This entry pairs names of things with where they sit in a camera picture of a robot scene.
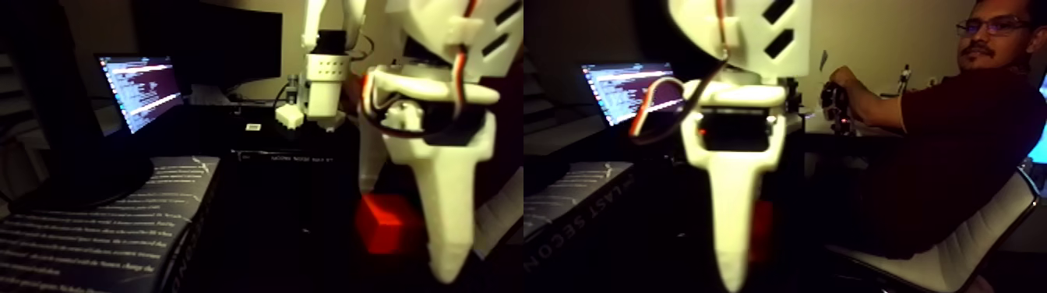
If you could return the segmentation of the person's left hand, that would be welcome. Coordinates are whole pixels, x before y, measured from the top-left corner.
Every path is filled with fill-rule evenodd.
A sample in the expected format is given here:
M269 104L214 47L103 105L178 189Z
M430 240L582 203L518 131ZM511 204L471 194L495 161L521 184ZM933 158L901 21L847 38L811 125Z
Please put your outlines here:
M834 83L834 85L847 91L849 94L861 86L856 75L848 66L837 67L837 69L829 74L829 82Z

